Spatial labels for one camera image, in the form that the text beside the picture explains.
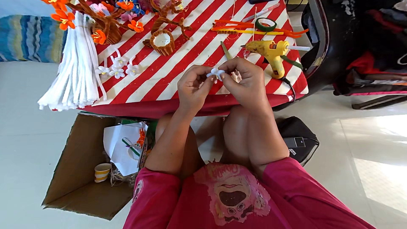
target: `leg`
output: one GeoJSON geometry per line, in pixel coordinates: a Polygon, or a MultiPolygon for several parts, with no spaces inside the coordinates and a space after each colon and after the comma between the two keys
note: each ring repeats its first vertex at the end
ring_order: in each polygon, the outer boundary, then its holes
{"type": "Polygon", "coordinates": [[[242,106],[232,107],[223,125],[225,151],[220,162],[238,164],[251,169],[247,146],[247,120],[249,114],[242,106]]]}
{"type": "MultiPolygon", "coordinates": [[[[171,117],[172,114],[166,114],[159,119],[155,130],[155,141],[158,141],[171,120],[171,117]]],[[[199,154],[195,133],[191,127],[189,127],[188,136],[185,142],[184,157],[180,160],[182,160],[181,172],[179,174],[181,180],[184,180],[205,165],[199,154]]]]}

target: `open cardboard box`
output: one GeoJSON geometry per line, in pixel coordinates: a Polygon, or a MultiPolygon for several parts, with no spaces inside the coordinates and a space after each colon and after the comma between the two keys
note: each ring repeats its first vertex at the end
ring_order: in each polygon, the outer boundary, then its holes
{"type": "Polygon", "coordinates": [[[111,220],[132,198],[127,184],[111,187],[109,179],[94,182],[94,168],[106,163],[103,130],[116,125],[115,117],[79,113],[66,141],[42,202],[45,208],[111,220]]]}

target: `hand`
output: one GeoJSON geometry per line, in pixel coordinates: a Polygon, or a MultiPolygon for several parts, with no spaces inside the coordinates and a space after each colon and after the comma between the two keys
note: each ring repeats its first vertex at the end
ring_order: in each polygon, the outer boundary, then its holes
{"type": "Polygon", "coordinates": [[[211,67],[193,65],[180,78],[177,86],[179,109],[182,112],[194,117],[202,108],[216,77],[214,75],[206,77],[211,70],[211,67]]]}
{"type": "Polygon", "coordinates": [[[235,57],[218,68],[227,73],[237,70],[242,80],[237,83],[228,74],[222,73],[223,85],[249,112],[269,112],[271,107],[266,96],[263,69],[245,59],[235,57]]]}

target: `left hand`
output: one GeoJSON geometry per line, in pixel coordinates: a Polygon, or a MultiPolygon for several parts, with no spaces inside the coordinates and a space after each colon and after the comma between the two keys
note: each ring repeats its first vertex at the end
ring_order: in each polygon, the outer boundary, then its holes
{"type": "Polygon", "coordinates": [[[179,109],[182,112],[194,117],[202,108],[216,77],[206,77],[211,70],[211,67],[192,65],[178,81],[179,109]]]}

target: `scissors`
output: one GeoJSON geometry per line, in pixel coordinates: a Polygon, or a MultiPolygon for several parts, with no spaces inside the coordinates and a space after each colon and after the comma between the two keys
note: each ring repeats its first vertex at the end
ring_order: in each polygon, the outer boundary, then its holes
{"type": "MultiPolygon", "coordinates": [[[[232,59],[232,56],[230,55],[230,53],[229,53],[228,49],[226,48],[225,44],[223,43],[223,41],[221,41],[221,46],[223,48],[223,51],[225,52],[226,59],[227,60],[232,59]]],[[[239,75],[240,74],[239,74],[239,72],[237,70],[232,72],[232,77],[236,82],[238,81],[238,76],[239,75]]]]}

